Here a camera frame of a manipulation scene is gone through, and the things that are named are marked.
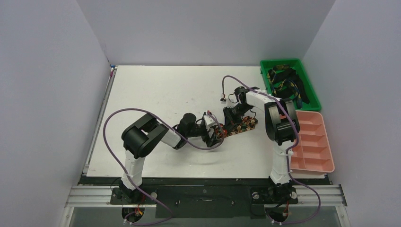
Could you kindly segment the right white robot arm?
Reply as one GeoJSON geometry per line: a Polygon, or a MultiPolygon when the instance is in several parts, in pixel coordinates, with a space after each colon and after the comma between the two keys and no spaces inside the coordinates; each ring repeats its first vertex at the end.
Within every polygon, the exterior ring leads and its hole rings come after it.
{"type": "Polygon", "coordinates": [[[224,128],[227,133],[232,133],[244,126],[244,115],[253,108],[264,113],[267,136],[275,142],[267,197],[273,203],[287,202],[293,194],[290,160],[300,128],[293,102],[290,99],[275,100],[265,90],[257,87],[238,87],[234,95],[236,102],[228,101],[223,108],[224,128]]]}

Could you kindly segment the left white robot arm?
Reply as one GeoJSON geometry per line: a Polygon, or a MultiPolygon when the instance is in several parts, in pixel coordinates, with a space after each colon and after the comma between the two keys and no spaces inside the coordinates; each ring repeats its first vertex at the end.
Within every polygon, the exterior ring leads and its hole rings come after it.
{"type": "Polygon", "coordinates": [[[179,124],[169,128],[150,113],[143,115],[122,133],[125,148],[125,168],[119,188],[123,198],[128,203],[140,200],[142,171],[145,157],[149,155],[158,143],[162,142],[175,150],[188,143],[189,138],[200,137],[208,148],[223,141],[223,127],[217,122],[215,115],[205,112],[201,119],[192,113],[186,113],[179,124]]]}

